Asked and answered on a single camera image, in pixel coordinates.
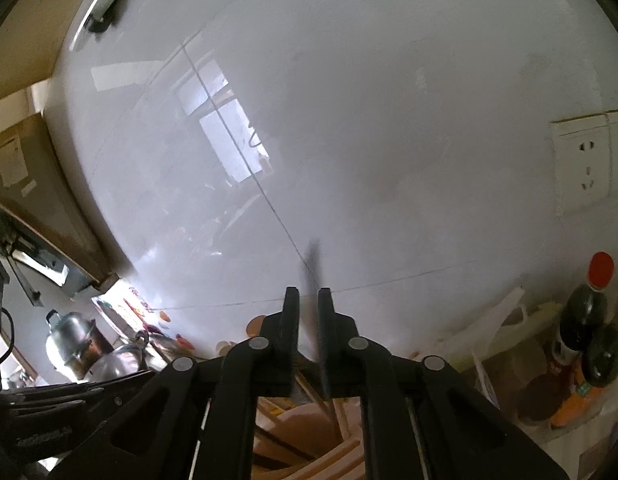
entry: aluminum pot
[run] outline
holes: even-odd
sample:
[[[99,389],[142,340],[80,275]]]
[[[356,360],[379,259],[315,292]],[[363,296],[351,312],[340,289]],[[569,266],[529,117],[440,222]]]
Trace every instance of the aluminum pot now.
[[[148,333],[138,332],[136,342],[122,345],[96,361],[87,372],[86,380],[99,383],[147,370],[144,349],[148,342]]]
[[[79,312],[60,316],[55,310],[46,315],[49,336],[46,354],[54,367],[70,380],[82,380],[102,356],[113,352],[113,346],[96,326]]]

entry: soy sauce bottle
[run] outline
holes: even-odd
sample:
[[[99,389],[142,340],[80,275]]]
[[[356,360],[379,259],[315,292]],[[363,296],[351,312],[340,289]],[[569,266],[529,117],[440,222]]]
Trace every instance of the soy sauce bottle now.
[[[587,281],[573,291],[551,344],[549,369],[559,375],[571,367],[589,346],[596,330],[605,321],[607,298],[603,289],[614,275],[614,260],[607,253],[596,253],[590,261]]]

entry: orange label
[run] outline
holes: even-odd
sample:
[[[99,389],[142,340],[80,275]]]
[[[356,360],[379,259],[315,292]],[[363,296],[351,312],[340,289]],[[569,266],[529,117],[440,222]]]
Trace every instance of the orange label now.
[[[549,419],[553,428],[564,428],[578,416],[582,415],[589,407],[592,400],[602,393],[602,388],[596,388],[589,384],[582,374],[580,359],[574,368],[574,392],[567,398],[563,405]]]

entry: red bottle cap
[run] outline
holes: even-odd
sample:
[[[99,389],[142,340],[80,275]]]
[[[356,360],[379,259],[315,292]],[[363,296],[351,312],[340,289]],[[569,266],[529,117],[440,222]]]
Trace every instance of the red bottle cap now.
[[[609,285],[614,275],[614,260],[607,253],[596,253],[590,261],[587,281],[593,288],[602,290]]]

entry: bottle label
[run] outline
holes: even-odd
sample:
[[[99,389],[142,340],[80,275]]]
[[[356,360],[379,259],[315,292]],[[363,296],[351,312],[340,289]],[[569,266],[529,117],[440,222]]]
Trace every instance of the bottle label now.
[[[581,384],[579,384],[578,386],[576,386],[576,393],[585,398],[587,397],[587,394],[589,394],[589,392],[592,390],[593,386],[591,384],[589,384],[587,381],[583,381]]]
[[[563,342],[563,338],[560,337],[560,325],[556,330],[556,337],[551,346],[551,354],[559,367],[573,365],[580,354],[579,351],[572,350]]]

